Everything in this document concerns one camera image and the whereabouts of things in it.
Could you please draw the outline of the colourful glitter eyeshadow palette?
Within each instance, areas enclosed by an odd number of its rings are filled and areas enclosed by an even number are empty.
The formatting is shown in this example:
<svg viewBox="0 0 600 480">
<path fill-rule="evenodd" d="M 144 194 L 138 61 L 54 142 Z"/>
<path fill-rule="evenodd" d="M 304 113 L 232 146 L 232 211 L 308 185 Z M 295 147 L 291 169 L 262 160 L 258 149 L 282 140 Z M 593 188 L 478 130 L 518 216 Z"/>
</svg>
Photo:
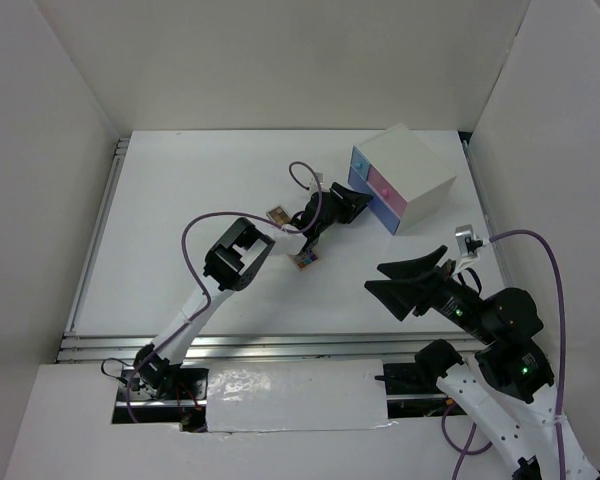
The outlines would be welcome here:
<svg viewBox="0 0 600 480">
<path fill-rule="evenodd" d="M 299 270 L 304 271 L 319 261 L 319 256 L 312 250 L 307 250 L 297 255 L 290 255 L 292 264 Z"/>
</svg>

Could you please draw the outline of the light blue drawer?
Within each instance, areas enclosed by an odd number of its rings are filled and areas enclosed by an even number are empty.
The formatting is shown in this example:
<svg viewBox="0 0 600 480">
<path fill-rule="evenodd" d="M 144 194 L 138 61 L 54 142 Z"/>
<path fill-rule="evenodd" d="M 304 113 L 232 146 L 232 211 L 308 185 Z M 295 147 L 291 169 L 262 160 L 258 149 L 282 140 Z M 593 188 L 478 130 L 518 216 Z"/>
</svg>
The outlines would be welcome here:
<svg viewBox="0 0 600 480">
<path fill-rule="evenodd" d="M 350 166 L 364 181 L 367 180 L 370 163 L 356 146 L 352 149 Z"/>
</svg>

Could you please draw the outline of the pink drawer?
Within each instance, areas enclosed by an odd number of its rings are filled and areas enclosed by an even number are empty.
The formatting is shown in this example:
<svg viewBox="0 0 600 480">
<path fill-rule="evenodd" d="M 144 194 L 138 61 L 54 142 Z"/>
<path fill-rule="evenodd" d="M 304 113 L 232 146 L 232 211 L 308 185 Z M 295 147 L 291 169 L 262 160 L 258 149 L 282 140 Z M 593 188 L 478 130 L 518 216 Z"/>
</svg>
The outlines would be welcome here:
<svg viewBox="0 0 600 480">
<path fill-rule="evenodd" d="M 381 199 L 401 218 L 407 201 L 398 190 L 373 166 L 369 167 L 367 183 L 380 195 Z"/>
</svg>

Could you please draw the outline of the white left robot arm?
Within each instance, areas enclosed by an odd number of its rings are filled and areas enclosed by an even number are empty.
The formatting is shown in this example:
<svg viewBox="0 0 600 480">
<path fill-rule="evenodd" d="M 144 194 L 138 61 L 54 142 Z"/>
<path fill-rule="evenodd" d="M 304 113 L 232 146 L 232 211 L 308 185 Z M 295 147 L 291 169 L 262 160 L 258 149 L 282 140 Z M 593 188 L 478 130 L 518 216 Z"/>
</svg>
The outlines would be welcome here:
<svg viewBox="0 0 600 480">
<path fill-rule="evenodd" d="M 234 212 L 236 218 L 210 247 L 197 273 L 188 253 L 187 236 L 196 223 L 219 217 L 219 212 L 194 219 L 181 237 L 185 264 L 196 288 L 170 324 L 136 354 L 134 376 L 151 397 L 162 399 L 177 388 L 179 370 L 193 340 L 215 311 L 233 294 L 245 290 L 273 255 L 302 255 L 335 223 L 350 224 L 371 203 L 373 196 L 335 182 L 314 190 L 305 209 L 284 224 L 271 217 Z"/>
</svg>

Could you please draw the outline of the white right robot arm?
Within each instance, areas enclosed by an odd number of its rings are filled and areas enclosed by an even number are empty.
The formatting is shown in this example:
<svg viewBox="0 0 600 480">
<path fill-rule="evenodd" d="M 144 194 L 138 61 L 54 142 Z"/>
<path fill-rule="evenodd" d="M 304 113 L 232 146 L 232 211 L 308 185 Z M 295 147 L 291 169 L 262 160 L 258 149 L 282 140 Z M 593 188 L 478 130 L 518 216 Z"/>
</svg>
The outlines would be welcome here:
<svg viewBox="0 0 600 480">
<path fill-rule="evenodd" d="M 505 288 L 483 298 L 464 281 L 441 246 L 424 257 L 379 265 L 381 280 L 366 282 L 398 320 L 433 310 L 484 344 L 473 374 L 445 340 L 415 356 L 415 379 L 444 392 L 475 423 L 514 479 L 600 479 L 567 419 L 558 412 L 559 389 L 533 337 L 543 323 L 530 294 Z"/>
</svg>

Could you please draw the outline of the purple-blue drawer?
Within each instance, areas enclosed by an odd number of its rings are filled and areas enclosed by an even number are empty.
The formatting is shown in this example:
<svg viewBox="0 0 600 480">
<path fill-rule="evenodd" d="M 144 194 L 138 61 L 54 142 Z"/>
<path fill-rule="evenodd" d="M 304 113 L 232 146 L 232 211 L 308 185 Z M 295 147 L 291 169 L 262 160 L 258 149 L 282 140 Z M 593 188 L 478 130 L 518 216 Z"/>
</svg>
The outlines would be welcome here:
<svg viewBox="0 0 600 480">
<path fill-rule="evenodd" d="M 384 227 L 395 235 L 400 223 L 399 217 L 393 212 L 388 204 L 364 181 L 352 167 L 349 168 L 348 183 L 354 191 L 372 196 L 368 208 L 380 220 Z"/>
</svg>

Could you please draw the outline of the long brown eyeshadow palette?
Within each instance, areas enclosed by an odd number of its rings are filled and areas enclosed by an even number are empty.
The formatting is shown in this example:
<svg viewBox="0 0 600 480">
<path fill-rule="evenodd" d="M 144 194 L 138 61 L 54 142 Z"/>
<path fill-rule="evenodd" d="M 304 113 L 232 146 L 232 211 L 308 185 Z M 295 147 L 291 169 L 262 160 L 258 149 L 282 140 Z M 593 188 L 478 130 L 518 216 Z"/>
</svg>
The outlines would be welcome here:
<svg viewBox="0 0 600 480">
<path fill-rule="evenodd" d="M 267 210 L 266 216 L 270 221 L 280 226 L 285 226 L 291 223 L 291 216 L 281 205 Z"/>
</svg>

